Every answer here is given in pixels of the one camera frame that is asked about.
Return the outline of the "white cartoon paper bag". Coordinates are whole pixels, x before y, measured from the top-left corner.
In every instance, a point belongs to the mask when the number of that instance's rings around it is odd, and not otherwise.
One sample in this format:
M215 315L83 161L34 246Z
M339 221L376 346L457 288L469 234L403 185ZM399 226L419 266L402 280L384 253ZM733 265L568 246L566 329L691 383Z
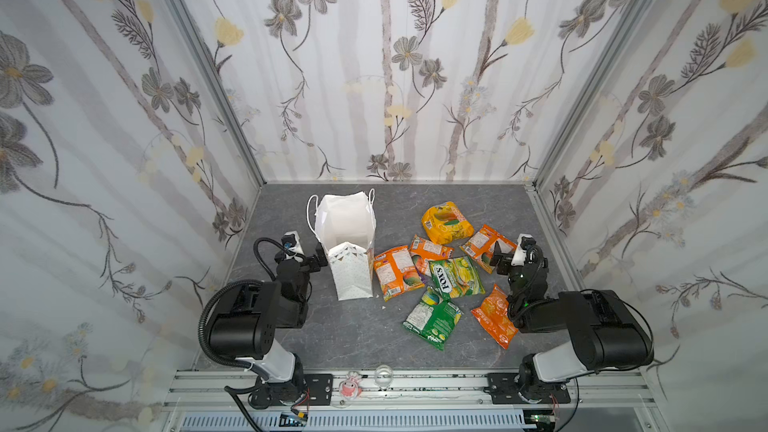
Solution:
M374 202L374 189L307 201L307 225L322 246L340 301L374 296Z

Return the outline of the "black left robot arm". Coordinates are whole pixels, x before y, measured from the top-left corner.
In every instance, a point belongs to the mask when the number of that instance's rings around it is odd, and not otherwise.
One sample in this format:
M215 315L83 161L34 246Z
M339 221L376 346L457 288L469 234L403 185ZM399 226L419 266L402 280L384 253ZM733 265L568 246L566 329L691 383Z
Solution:
M279 240L260 237L253 253L266 280L242 279L225 285L204 305L197 338L210 361L255 375L253 385L224 391L246 414L278 404L292 409L310 404L310 385L301 359L275 338L279 329L300 329L306 322L311 275L328 266L321 244L309 253L298 234Z

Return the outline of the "green snack pack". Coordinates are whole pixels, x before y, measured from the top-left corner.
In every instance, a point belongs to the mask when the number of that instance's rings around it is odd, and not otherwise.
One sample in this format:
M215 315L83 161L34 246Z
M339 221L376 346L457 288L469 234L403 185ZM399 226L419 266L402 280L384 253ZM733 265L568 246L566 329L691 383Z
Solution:
M402 325L407 331L443 351L446 341L462 317L463 312L458 306L448 299L443 299L433 287L427 287Z

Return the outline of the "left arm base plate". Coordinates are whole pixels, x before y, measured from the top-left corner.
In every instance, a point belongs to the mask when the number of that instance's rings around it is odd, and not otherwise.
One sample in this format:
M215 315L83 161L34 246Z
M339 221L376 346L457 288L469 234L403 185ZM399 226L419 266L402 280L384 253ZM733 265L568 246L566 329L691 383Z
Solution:
M329 406L334 376L329 373L305 374L299 380L261 384L248 394L248 404L262 410L270 406Z

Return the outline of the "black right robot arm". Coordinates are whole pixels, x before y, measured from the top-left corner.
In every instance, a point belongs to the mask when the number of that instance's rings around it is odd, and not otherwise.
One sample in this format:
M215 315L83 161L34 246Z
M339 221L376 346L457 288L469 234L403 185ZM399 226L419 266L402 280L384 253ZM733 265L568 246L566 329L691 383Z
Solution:
M568 404L568 383L604 370L630 371L654 359L652 332L612 290L585 289L547 295L548 259L535 239L523 235L505 251L493 246L490 265L507 278L506 317L520 334L568 332L568 340L528 354L517 372L491 374L495 404Z

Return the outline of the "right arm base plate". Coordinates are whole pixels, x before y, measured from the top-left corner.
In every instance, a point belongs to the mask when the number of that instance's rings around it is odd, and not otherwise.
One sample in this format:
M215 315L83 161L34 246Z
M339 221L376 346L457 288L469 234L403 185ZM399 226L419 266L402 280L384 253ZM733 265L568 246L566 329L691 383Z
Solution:
M542 382L538 378L520 379L518 373L489 373L484 392L494 405L570 404L571 396L562 382Z

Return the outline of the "large orange snack pack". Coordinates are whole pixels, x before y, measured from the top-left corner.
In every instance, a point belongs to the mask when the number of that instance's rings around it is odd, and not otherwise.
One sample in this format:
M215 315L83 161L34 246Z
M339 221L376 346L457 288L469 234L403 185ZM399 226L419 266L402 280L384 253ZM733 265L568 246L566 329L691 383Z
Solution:
M373 267L384 301L425 287L407 246L375 256Z

